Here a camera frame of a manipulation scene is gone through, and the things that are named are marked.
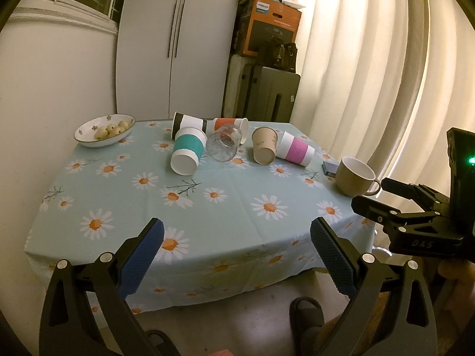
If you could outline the dark green suitcase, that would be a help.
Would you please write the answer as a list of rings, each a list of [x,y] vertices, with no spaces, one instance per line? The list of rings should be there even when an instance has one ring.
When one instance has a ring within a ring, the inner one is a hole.
[[[242,72],[236,117],[288,123],[299,84],[299,74],[247,64]]]

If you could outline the white floral bowl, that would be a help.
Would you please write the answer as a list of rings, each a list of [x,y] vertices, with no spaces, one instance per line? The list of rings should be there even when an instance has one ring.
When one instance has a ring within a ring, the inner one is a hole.
[[[74,139],[88,148],[102,148],[125,140],[135,124],[127,114],[110,114],[88,120],[74,132]]]

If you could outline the daisy print tablecloth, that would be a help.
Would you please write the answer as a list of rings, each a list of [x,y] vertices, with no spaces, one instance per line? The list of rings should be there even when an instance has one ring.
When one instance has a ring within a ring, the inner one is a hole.
[[[360,252],[372,247],[374,225],[324,175],[325,151],[308,167],[261,166],[246,143],[229,162],[204,155],[184,177],[170,166],[171,132],[170,121],[150,120],[111,146],[74,149],[26,239],[43,281],[59,260],[88,264],[115,252],[152,218],[164,223],[164,241],[127,299],[134,313],[233,297],[321,267],[309,237],[319,216]]]

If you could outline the cream curtain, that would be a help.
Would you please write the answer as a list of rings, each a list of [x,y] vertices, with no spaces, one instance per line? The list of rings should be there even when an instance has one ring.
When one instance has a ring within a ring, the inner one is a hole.
[[[334,158],[449,192],[446,133],[474,129],[472,0],[292,0],[291,121]]]

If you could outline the orange black cardboard box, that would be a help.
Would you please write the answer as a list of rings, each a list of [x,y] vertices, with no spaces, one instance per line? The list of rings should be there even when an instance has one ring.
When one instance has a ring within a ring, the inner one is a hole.
[[[249,0],[243,5],[234,33],[234,51],[256,57],[272,39],[294,43],[302,13],[276,0]]]

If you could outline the black white paper cup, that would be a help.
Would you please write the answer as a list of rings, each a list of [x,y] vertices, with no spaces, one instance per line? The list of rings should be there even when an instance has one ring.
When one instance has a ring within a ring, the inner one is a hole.
[[[183,128],[201,129],[204,133],[207,130],[207,120],[185,115],[181,112],[175,112],[172,121],[172,140],[175,139],[176,134]]]

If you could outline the pink sleeve paper cup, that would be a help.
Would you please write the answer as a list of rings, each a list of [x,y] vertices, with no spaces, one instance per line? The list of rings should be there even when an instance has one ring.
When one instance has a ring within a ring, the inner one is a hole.
[[[311,163],[314,154],[315,149],[311,145],[294,137],[289,132],[284,133],[276,150],[277,158],[303,167]]]

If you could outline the black slipper foot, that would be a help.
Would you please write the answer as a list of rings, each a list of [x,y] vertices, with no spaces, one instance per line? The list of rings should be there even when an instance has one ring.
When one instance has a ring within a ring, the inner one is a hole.
[[[313,355],[314,343],[324,326],[324,313],[312,297],[298,297],[289,308],[295,355]]]

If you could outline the teal sleeve paper cup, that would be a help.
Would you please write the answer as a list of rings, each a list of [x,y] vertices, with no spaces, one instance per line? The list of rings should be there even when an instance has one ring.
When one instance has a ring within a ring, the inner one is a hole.
[[[185,127],[175,135],[171,168],[179,175],[190,176],[197,171],[205,150],[207,137],[201,129]]]

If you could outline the orange sleeve paper cup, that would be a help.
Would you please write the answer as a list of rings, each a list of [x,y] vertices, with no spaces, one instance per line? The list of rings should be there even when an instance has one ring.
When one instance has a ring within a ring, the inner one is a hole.
[[[238,129],[241,135],[241,145],[246,142],[249,135],[249,121],[247,118],[214,118],[213,120],[207,120],[205,134],[210,136],[221,128]]]

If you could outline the brown kraft paper cup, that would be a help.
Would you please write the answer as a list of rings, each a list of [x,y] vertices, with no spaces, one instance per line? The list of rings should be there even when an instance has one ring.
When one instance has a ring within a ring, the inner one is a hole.
[[[269,165],[275,160],[278,134],[270,127],[259,127],[252,134],[254,160]]]

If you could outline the clear glass tumbler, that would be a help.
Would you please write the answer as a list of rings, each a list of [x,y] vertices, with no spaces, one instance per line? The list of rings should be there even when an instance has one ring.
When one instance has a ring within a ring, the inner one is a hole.
[[[238,129],[221,128],[213,133],[206,142],[208,155],[218,162],[233,159],[240,145],[241,135]]]

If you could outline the small dark blue box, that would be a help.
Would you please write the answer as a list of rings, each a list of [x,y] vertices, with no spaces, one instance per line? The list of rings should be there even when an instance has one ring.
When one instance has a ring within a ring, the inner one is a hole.
[[[334,162],[323,161],[322,169],[325,176],[335,178],[339,165]]]

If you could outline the white wardrobe cabinet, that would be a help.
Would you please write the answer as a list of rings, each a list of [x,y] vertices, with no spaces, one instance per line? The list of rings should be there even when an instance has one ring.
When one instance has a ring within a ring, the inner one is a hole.
[[[238,0],[125,0],[116,107],[136,120],[219,117]]]

